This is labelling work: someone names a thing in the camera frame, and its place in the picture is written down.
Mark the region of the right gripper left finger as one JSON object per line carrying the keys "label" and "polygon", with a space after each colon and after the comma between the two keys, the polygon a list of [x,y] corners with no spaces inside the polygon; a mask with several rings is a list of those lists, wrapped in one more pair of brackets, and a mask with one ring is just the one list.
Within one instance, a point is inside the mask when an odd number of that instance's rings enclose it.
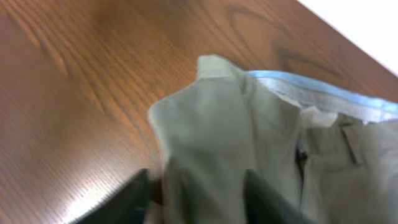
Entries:
{"label": "right gripper left finger", "polygon": [[104,203],[79,218],[77,224],[143,224],[150,202],[149,170],[141,169]]}

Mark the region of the khaki shorts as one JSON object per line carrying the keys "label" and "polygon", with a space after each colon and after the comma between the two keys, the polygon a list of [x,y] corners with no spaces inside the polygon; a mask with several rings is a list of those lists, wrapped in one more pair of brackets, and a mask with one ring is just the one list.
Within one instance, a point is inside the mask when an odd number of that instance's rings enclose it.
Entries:
{"label": "khaki shorts", "polygon": [[248,223],[254,170],[312,223],[397,222],[397,104],[217,55],[149,109],[167,223]]}

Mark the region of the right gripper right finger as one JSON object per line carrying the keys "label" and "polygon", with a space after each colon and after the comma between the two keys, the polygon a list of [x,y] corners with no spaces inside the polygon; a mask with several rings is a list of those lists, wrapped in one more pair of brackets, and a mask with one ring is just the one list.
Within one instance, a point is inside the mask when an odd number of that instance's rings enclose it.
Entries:
{"label": "right gripper right finger", "polygon": [[250,224],[311,224],[254,170],[244,177],[246,219]]}

